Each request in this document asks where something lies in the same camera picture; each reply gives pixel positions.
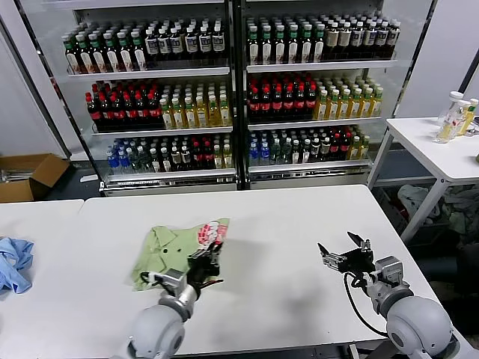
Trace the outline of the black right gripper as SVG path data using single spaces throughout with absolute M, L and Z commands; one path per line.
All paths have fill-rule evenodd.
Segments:
M 317 244 L 323 264 L 329 268 L 337 268 L 340 273 L 350 272 L 355 275 L 374 271 L 373 251 L 370 249 L 370 240 L 360 235 L 347 232 L 351 240 L 361 249 L 354 249 L 338 255 L 330 253 L 323 245 Z

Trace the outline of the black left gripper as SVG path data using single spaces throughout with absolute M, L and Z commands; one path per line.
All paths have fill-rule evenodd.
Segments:
M 188 284 L 191 286 L 211 286 L 221 282 L 218 261 L 223 244 L 223 242 L 214 244 L 212 250 L 199 248 L 188 256 Z

